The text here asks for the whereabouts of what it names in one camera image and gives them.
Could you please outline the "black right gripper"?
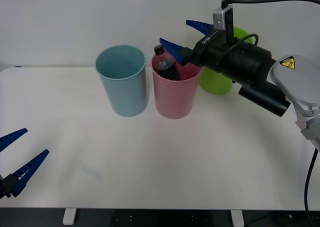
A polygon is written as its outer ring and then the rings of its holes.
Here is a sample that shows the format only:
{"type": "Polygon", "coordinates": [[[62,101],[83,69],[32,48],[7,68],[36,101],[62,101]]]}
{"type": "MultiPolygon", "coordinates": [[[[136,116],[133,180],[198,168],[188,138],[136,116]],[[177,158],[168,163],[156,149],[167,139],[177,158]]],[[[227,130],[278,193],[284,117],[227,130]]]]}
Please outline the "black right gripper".
{"type": "Polygon", "coordinates": [[[236,43],[236,38],[227,38],[224,30],[213,30],[214,25],[196,20],[186,20],[185,24],[205,35],[192,49],[159,39],[162,47],[182,66],[191,63],[198,67],[207,67],[217,73],[222,70],[222,58],[236,43]]]}

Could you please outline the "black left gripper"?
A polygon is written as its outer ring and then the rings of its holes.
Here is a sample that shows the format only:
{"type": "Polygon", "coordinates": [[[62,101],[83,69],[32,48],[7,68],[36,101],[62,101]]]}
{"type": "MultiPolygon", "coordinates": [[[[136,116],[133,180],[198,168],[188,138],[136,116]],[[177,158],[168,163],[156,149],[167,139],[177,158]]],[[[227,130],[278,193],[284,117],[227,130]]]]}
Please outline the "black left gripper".
{"type": "MultiPolygon", "coordinates": [[[[2,152],[27,132],[28,130],[26,128],[22,128],[20,130],[2,136],[0,138],[0,152],[2,152]]],[[[5,178],[0,177],[0,199],[2,199],[4,196],[7,196],[8,198],[10,196],[17,197],[26,187],[30,178],[37,171],[37,169],[49,153],[49,150],[45,149],[31,161],[16,170],[14,173],[9,174],[5,178]]]]}

